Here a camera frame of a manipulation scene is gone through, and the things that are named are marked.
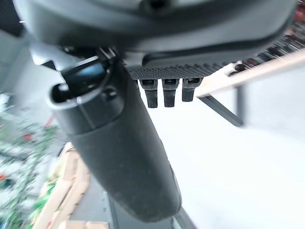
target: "green plant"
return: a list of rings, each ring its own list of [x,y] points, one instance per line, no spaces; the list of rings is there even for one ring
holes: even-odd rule
[[[0,113],[0,118],[5,118],[10,121],[16,120],[15,117],[12,118],[10,114],[6,113]],[[24,123],[24,121],[19,119],[18,125],[21,126],[21,136],[17,137],[15,140],[10,140],[10,143],[8,144],[0,144],[1,146],[4,145],[4,147],[0,149],[0,152],[11,155],[0,164],[1,168],[14,163],[16,157],[20,155],[23,157],[26,156],[27,160],[26,166],[20,171],[21,178],[15,187],[17,190],[16,196],[1,206],[1,208],[7,212],[7,224],[5,229],[18,229],[22,224],[22,215],[20,213],[21,205],[24,200],[27,199],[30,184],[37,176],[37,174],[34,173],[35,168],[47,154],[47,149],[57,131],[57,127],[54,126],[42,127],[38,124],[25,125]],[[1,126],[0,142],[7,140],[6,131],[7,128],[2,128]],[[53,188],[54,187],[51,185],[48,192],[51,192]]]

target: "white surface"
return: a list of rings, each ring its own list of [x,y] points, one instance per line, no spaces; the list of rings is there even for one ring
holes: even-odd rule
[[[284,83],[281,80],[273,78],[269,83]],[[249,119],[256,117],[257,123],[269,120],[272,124],[273,120],[285,118],[280,108],[302,108],[290,104],[289,98],[281,103],[281,97],[276,97],[281,91],[275,85],[275,92],[265,90],[265,85],[250,85],[248,94],[252,96],[247,101],[256,98],[259,103],[269,94],[268,111],[273,111],[272,116],[253,107]],[[233,107],[233,91],[215,97]],[[179,91],[176,107],[170,109],[160,108],[163,104],[159,99],[159,108],[149,113],[176,173],[183,206],[198,228],[305,228],[304,144],[292,139],[290,133],[279,135],[276,130],[256,129],[255,121],[238,129],[198,99],[186,104],[179,102],[180,98]]]

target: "black plastic part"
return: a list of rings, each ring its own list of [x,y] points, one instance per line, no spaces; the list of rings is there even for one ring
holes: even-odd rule
[[[50,107],[113,199],[142,221],[176,214],[181,195],[173,171],[138,86],[123,64],[114,63],[99,88],[75,99],[64,101],[57,88],[51,91]],[[118,94],[110,101],[103,96],[109,89]]]
[[[148,108],[158,107],[158,80],[140,80],[145,90]]]
[[[175,106],[175,95],[178,85],[179,79],[162,80],[165,107]]]
[[[235,70],[236,70],[237,72],[242,72],[242,71],[244,71],[244,70],[246,70],[246,69],[247,69],[246,65],[244,65],[244,64],[242,64],[242,63],[235,66]]]
[[[191,102],[194,98],[195,88],[202,82],[202,78],[183,79],[182,102]]]

